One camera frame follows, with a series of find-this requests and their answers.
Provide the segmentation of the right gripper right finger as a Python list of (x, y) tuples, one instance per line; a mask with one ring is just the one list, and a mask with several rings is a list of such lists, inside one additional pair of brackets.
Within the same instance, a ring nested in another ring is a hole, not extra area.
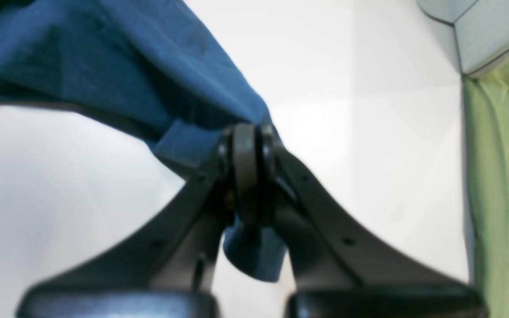
[(487, 318), (465, 283), (404, 255), (347, 213), (274, 129), (257, 129), (262, 221), (284, 240), (296, 291), (286, 318)]

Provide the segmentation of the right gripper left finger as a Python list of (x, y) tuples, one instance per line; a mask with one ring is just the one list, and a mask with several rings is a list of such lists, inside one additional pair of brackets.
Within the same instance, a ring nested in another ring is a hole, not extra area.
[(220, 240), (240, 208), (256, 222), (256, 129), (227, 129), (156, 216), (121, 243), (23, 296), (18, 318), (218, 318)]

